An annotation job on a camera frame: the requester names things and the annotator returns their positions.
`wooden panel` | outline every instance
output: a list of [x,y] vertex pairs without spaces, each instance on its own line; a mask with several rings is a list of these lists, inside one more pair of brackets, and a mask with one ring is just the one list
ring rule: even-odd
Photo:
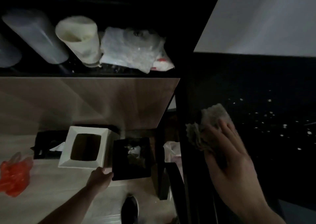
[[0,78],[0,133],[34,134],[72,124],[154,129],[178,78]]

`clear plastic bag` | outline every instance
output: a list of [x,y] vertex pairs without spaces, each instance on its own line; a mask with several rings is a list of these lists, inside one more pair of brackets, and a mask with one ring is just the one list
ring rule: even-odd
[[149,73],[163,49],[164,39],[148,30],[108,27],[101,41],[101,63],[136,68]]
[[32,157],[27,157],[22,161],[21,159],[21,153],[18,152],[9,161],[4,161],[0,165],[0,192],[5,192],[13,198],[21,194],[30,183],[33,159]]

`red plastic bag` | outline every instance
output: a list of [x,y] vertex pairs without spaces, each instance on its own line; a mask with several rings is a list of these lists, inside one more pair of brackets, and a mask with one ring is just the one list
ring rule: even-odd
[[33,167],[32,157],[21,161],[21,153],[16,153],[9,161],[0,165],[0,192],[15,198],[21,194],[30,183],[30,170]]

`tissue box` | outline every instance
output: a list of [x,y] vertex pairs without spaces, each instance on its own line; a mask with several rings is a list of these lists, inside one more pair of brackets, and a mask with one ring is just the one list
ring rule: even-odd
[[119,135],[107,128],[71,126],[58,167],[103,167],[106,147],[117,139]]

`white wall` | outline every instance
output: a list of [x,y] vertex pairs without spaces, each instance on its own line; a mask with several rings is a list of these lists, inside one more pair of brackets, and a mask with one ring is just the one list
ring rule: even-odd
[[194,51],[316,56],[316,0],[218,0]]

